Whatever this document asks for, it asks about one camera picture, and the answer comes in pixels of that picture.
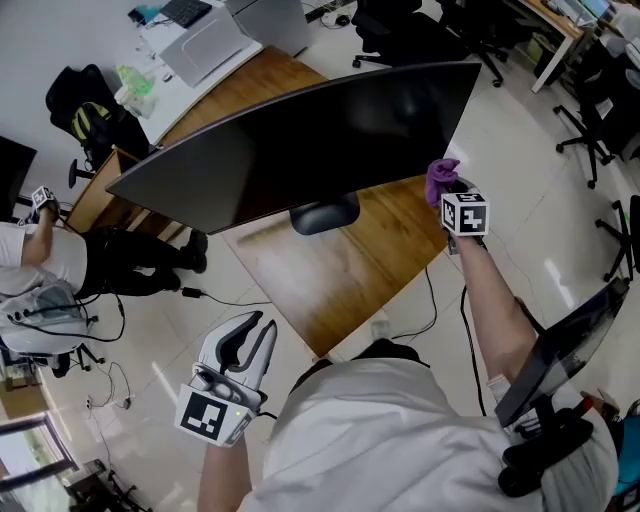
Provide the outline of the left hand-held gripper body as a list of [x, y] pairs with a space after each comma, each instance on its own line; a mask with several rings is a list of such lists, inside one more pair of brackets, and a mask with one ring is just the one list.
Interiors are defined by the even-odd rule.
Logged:
[[201, 363], [182, 384], [174, 426], [218, 447], [232, 447], [261, 412], [267, 395]]

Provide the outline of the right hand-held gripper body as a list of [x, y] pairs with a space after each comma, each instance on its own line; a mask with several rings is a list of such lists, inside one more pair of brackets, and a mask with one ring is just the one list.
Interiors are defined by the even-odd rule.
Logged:
[[471, 237], [483, 245], [489, 233], [489, 202], [478, 191], [445, 193], [440, 199], [441, 224], [448, 232], [448, 251], [457, 255], [457, 238]]

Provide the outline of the purple cloth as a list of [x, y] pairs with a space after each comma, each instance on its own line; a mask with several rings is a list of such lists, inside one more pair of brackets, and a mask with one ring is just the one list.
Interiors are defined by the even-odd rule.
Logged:
[[456, 168], [460, 161], [453, 158], [443, 158], [433, 161], [426, 174], [425, 197], [427, 203], [435, 208], [440, 205], [441, 196], [449, 193], [458, 179]]

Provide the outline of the black computer monitor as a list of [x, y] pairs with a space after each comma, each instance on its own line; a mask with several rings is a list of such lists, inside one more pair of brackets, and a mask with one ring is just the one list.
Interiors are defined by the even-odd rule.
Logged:
[[425, 63], [305, 87], [205, 126], [108, 191], [216, 234], [419, 176], [446, 153], [480, 71], [477, 62]]

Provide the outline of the person's right forearm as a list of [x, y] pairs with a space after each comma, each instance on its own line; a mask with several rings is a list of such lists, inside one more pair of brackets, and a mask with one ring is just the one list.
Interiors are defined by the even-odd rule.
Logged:
[[488, 251], [471, 237], [455, 239], [487, 385], [501, 400], [518, 376], [537, 335]]

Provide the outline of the person's left forearm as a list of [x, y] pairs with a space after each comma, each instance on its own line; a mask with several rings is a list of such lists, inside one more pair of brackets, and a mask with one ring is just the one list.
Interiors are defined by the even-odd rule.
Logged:
[[232, 447], [209, 445], [200, 479], [198, 512], [238, 512], [251, 492], [248, 451], [241, 437]]

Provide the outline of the wooden table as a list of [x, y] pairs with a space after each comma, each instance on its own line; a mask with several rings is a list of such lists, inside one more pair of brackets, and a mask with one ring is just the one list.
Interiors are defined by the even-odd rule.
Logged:
[[426, 180], [412, 177], [366, 189], [358, 220], [313, 236], [285, 214], [212, 238], [207, 277], [253, 280], [318, 356], [378, 312], [445, 247]]

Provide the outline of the person's black trousers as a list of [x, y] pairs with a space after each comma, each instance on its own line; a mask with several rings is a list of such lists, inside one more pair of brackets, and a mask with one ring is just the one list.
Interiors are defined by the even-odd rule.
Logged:
[[[375, 340], [366, 349], [364, 349], [359, 355], [352, 358], [351, 361], [362, 359], [402, 359], [416, 362], [426, 368], [430, 368], [430, 365], [423, 362], [417, 351], [411, 347], [394, 343], [390, 339], [381, 338]], [[332, 366], [333, 362], [329, 359], [323, 358], [315, 362], [305, 373], [303, 373], [295, 382], [291, 388], [290, 393], [293, 393], [298, 389], [305, 381], [311, 378], [317, 372]]]

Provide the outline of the person's white shirt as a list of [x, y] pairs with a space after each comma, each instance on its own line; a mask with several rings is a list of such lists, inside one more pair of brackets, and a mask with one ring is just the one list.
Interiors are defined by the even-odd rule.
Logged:
[[331, 365], [287, 398], [239, 512], [604, 512], [617, 454], [603, 419], [586, 418], [591, 438], [538, 490], [511, 498], [498, 477], [514, 436], [494, 418], [458, 414], [426, 366]]

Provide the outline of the black office chair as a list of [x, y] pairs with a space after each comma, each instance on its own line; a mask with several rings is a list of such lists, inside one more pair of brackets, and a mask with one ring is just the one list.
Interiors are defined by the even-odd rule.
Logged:
[[[95, 102], [106, 107], [112, 115], [113, 138], [110, 145], [83, 147], [71, 133], [71, 121], [76, 110], [84, 102]], [[49, 88], [45, 103], [50, 112], [50, 122], [79, 142], [84, 155], [84, 167], [73, 160], [69, 169], [68, 184], [74, 187], [79, 178], [90, 179], [112, 153], [113, 146], [124, 150], [138, 160], [149, 154], [150, 144], [136, 117], [114, 100], [100, 69], [90, 64], [77, 71], [65, 67]]]
[[636, 273], [640, 275], [640, 195], [631, 196], [628, 214], [625, 214], [620, 200], [613, 202], [611, 207], [618, 213], [620, 230], [602, 219], [595, 220], [595, 226], [603, 228], [619, 244], [618, 254], [611, 269], [604, 274], [603, 280], [609, 282], [625, 260], [628, 268], [625, 281], [629, 283]]
[[432, 62], [420, 29], [428, 28], [427, 16], [419, 13], [422, 0], [356, 0], [351, 24], [362, 40], [364, 55], [355, 55], [352, 67], [363, 62], [390, 67]]
[[508, 54], [491, 44], [491, 19], [481, 0], [435, 0], [441, 7], [439, 24], [452, 31], [471, 54], [479, 57], [493, 73], [492, 84], [500, 88], [504, 78], [491, 58], [505, 63]]
[[556, 152], [561, 154], [572, 145], [587, 149], [590, 189], [596, 187], [597, 165], [623, 157], [632, 139], [640, 136], [640, 63], [630, 55], [630, 46], [623, 38], [612, 38], [596, 64], [580, 66], [574, 83], [576, 116], [563, 105], [553, 108], [554, 114], [564, 115], [579, 131], [577, 137], [558, 143]]

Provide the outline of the black flat screen panel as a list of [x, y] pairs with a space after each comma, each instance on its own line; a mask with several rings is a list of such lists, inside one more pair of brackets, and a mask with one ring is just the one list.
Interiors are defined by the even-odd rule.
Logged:
[[614, 278], [592, 298], [543, 330], [495, 413], [509, 427], [553, 395], [589, 362], [611, 329], [629, 292]]

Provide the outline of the white-legged wooden-top desk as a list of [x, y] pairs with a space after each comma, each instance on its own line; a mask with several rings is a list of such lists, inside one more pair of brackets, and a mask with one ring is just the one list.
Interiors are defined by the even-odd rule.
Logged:
[[555, 14], [543, 6], [542, 0], [516, 0], [532, 14], [539, 17], [545, 25], [562, 36], [561, 44], [555, 50], [551, 60], [531, 87], [531, 92], [537, 94], [546, 84], [551, 74], [556, 70], [567, 52], [572, 49], [584, 36], [584, 30], [577, 27], [566, 15]]

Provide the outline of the small wooden cabinet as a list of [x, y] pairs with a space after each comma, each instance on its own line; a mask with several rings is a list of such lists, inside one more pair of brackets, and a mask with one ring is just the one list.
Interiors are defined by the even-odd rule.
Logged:
[[185, 227], [182, 224], [107, 191], [108, 185], [138, 162], [131, 154], [113, 146], [112, 153], [93, 174], [66, 217], [70, 229], [85, 233], [100, 227], [114, 227], [151, 234], [165, 242], [172, 241], [183, 232]]

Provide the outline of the open laptop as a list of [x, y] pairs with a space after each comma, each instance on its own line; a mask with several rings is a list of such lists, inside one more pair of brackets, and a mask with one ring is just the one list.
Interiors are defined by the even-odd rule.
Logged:
[[548, 0], [576, 26], [592, 26], [609, 10], [609, 0]]

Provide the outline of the white table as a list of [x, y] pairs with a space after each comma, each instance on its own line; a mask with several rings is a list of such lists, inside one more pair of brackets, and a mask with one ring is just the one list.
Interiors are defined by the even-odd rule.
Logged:
[[249, 37], [252, 43], [248, 48], [231, 57], [199, 84], [191, 87], [160, 59], [149, 44], [149, 30], [158, 19], [159, 15], [146, 27], [140, 27], [136, 47], [118, 58], [120, 64], [135, 67], [153, 82], [153, 113], [149, 119], [139, 119], [142, 130], [152, 145], [158, 144], [196, 103], [263, 49], [259, 42]]

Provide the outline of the silver fridge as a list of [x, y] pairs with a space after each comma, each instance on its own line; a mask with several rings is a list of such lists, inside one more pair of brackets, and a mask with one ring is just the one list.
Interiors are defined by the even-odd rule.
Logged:
[[300, 0], [222, 0], [238, 25], [264, 47], [297, 56], [311, 43]]

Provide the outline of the yellow-green backpack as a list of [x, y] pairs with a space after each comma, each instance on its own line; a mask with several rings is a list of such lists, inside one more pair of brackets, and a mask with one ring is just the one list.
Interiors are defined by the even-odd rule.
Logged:
[[113, 138], [112, 115], [106, 107], [84, 102], [72, 118], [71, 133], [83, 147], [110, 145]]

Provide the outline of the green drink bottles pack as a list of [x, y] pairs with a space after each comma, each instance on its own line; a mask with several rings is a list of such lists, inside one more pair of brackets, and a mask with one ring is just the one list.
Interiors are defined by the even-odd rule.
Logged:
[[121, 65], [117, 73], [121, 86], [114, 94], [116, 103], [134, 117], [149, 119], [154, 109], [153, 82], [133, 66]]

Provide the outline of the black keyboard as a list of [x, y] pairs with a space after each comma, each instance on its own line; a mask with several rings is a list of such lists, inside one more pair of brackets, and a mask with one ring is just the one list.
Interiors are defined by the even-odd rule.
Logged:
[[189, 28], [212, 10], [213, 6], [203, 0], [170, 0], [160, 13], [182, 28]]

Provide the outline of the black mount with red tip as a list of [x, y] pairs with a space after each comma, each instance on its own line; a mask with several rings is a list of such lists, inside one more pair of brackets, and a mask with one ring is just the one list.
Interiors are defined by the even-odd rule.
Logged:
[[525, 496], [541, 487], [544, 472], [568, 457], [591, 437], [594, 427], [584, 416], [593, 402], [582, 398], [573, 408], [556, 412], [552, 399], [542, 396], [534, 402], [539, 426], [525, 441], [503, 453], [505, 468], [498, 477], [501, 490], [509, 497]]

